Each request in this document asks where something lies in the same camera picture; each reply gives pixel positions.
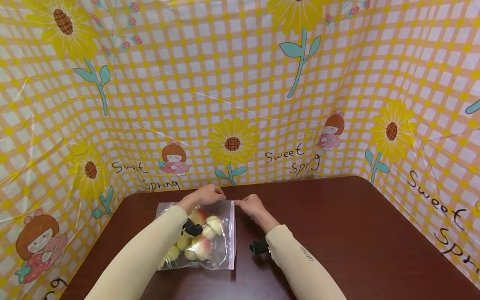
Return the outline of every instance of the ziplock bag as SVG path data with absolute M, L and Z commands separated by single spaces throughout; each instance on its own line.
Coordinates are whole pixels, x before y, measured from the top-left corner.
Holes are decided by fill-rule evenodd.
M 175 204 L 177 202 L 159 203 L 156 218 Z M 193 237 L 183 230 L 157 271 L 186 267 L 233 270 L 237 250 L 233 201 L 221 200 L 211 205 L 198 206 L 189 215 L 189 219 L 203 227 L 202 233 Z

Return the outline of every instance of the yellow gingham backdrop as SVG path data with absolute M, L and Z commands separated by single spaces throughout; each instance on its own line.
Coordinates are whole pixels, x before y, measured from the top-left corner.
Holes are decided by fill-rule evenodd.
M 134 192 L 358 175 L 480 288 L 480 1 L 0 5 L 0 299 Z

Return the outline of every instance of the beige arm sleeve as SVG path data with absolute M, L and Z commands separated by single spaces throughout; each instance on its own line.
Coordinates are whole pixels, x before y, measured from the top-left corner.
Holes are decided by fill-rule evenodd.
M 287 226 L 276 226 L 266 240 L 272 259 L 282 269 L 298 300 L 346 300 L 327 270 L 293 237 Z
M 138 300 L 186 221 L 182 208 L 168 209 L 123 247 L 85 299 Z

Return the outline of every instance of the wooden table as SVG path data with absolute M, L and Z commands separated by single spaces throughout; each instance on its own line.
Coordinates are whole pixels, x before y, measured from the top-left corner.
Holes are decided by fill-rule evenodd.
M 372 185 L 359 177 L 223 188 L 227 199 L 256 193 L 329 271 L 348 300 L 480 299 L 475 288 Z M 82 300 L 120 249 L 155 217 L 159 202 L 191 191 L 127 197 L 62 295 Z M 235 271 L 156 272 L 142 299 L 295 299 L 271 258 L 254 256 L 263 235 L 239 209 Z

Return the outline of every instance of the text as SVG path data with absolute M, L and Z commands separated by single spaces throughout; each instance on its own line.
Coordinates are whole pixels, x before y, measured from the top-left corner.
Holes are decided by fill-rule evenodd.
M 415 171 L 410 171 L 410 178 L 412 178 L 412 181 L 413 183 L 411 182 L 408 182 L 408 185 L 411 186 L 412 188 L 418 188 L 418 192 L 419 194 L 423 195 L 423 197 L 425 197 L 425 199 L 429 199 L 430 198 L 430 195 L 426 194 L 424 191 L 421 190 L 421 186 L 420 185 L 417 185 L 417 182 L 415 181 L 414 177 L 418 180 L 419 177 L 417 175 L 417 173 Z M 435 198 L 432 197 L 432 199 L 430 200 L 431 204 L 433 205 L 433 207 L 435 207 L 435 209 L 439 209 L 439 206 L 440 206 L 440 210 L 442 211 L 442 213 L 445 215 L 445 216 L 448 216 L 448 213 L 451 212 L 453 214 L 453 222 L 458 226 L 458 228 L 460 228 L 461 230 L 465 231 L 465 229 L 463 229 L 460 224 L 458 223 L 457 219 L 458 218 L 461 218 L 460 216 L 460 213 L 461 212 L 466 212 L 467 210 L 464 209 L 464 208 L 460 208 L 460 209 L 457 209 L 456 211 L 453 211 L 452 209 L 448 209 L 445 205 L 441 204 L 441 202 Z
M 449 247 L 450 247 L 450 245 L 451 245 L 451 247 L 450 247 L 448 250 L 442 251 L 442 254 L 452 253 L 452 254 L 454 254 L 454 255 L 456 255 L 456 256 L 462 256 L 462 255 L 464 255 L 464 252 L 463 252 L 462 248 L 461 248 L 457 243 L 453 243 L 453 244 L 450 243 L 450 241 L 448 240 L 447 236 L 445 235 L 445 232 L 448 232 L 448 229 L 446 229 L 446 228 L 440 228 L 440 234 L 441 234 L 442 237 L 445 239 L 445 241 L 440 240 L 435 233 L 433 234 L 433 235 L 435 236 L 435 238 L 437 239 L 437 241 L 439 241 L 439 242 L 442 243 L 443 245 L 449 246 Z M 468 254 L 466 254 L 466 253 L 465 253 L 465 255 L 466 255 L 466 258 L 462 260 L 463 263 L 464 263 L 464 264 L 471 264 L 471 265 L 475 268 L 475 273 L 478 274 L 479 271 L 480 271 L 480 268 L 477 266 L 476 263 L 474 263 L 474 262 L 472 262 L 472 261 L 470 260 L 470 255 L 468 255 Z
M 315 154 L 315 157 L 312 159 L 311 162 L 309 163 L 306 163 L 306 164 L 300 164 L 298 166 L 298 168 L 295 166 L 297 163 L 293 163 L 292 165 L 292 171 L 289 171 L 290 174 L 295 174 L 295 177 L 297 177 L 300 172 L 302 172 L 303 170 L 305 170 L 308 166 L 310 166 L 311 164 L 311 167 L 310 167 L 310 170 L 313 170 L 313 171 L 316 171 L 318 170 L 318 167 L 320 166 L 320 156 L 318 154 Z
M 152 192 L 154 192 L 156 189 L 173 188 L 173 187 L 177 187 L 177 189 L 180 191 L 180 185 L 176 181 L 172 181 L 172 182 L 147 182 L 144 179 L 144 184 L 147 186 L 147 190 L 152 190 Z
M 64 286 L 66 286 L 66 287 L 68 286 L 67 283 L 65 282 L 65 280 L 63 280 L 63 279 L 61 279 L 61 278 L 57 278 L 57 279 L 55 279 L 55 280 L 52 280 L 52 281 L 50 282 L 50 286 L 51 286 L 52 288 L 57 288 L 57 287 L 59 286 L 60 282 L 63 283 Z M 48 292 L 47 294 L 45 294 L 45 296 L 43 297 L 43 300 L 52 300 L 53 298 L 49 298 L 50 295 L 51 295 L 52 297 L 54 297 L 55 291 L 50 291 L 50 292 Z
M 289 157 L 289 156 L 295 156 L 295 155 L 303 155 L 304 153 L 301 152 L 300 153 L 300 146 L 301 146 L 302 143 L 298 144 L 297 148 L 295 148 L 294 150 L 290 150 L 290 151 L 286 151 L 280 155 L 274 155 L 274 156 L 271 156 L 273 155 L 272 152 L 266 152 L 265 153 L 265 156 L 269 159 L 269 160 L 266 160 L 265 162 L 266 163 L 269 163 L 269 162 L 272 162 L 274 160 L 277 160 L 277 159 L 281 159 L 282 157 Z
M 307 251 L 307 249 L 303 247 L 300 247 L 300 249 L 303 252 L 303 254 L 305 254 L 305 256 L 308 258 L 309 261 L 313 262 L 315 260 L 313 256 Z
M 122 172 L 123 169 L 125 169 L 125 170 L 132 169 L 132 170 L 134 170 L 134 171 L 137 171 L 137 172 L 139 172 L 139 173 L 144 173 L 144 174 L 148 173 L 148 171 L 145 171 L 145 170 L 142 168 L 142 162 L 139 162 L 139 163 L 138 163 L 138 167 L 137 167 L 137 166 L 127 166 L 127 165 L 123 165 L 123 167 L 122 167 L 119 162 L 114 162 L 114 163 L 112 164 L 112 167 L 114 167 L 114 168 L 116 168 L 116 169 L 119 169 L 119 170 L 117 170 L 117 173 Z

